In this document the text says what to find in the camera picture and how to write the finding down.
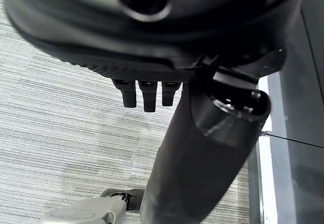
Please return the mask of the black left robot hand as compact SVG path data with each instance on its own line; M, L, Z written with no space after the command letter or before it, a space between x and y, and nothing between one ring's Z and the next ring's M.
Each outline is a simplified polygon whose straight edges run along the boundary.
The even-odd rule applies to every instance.
M200 223L241 170L270 115L261 77L278 72L302 0L4 0L43 52L110 78L124 106L181 99L144 190L94 200L142 223Z

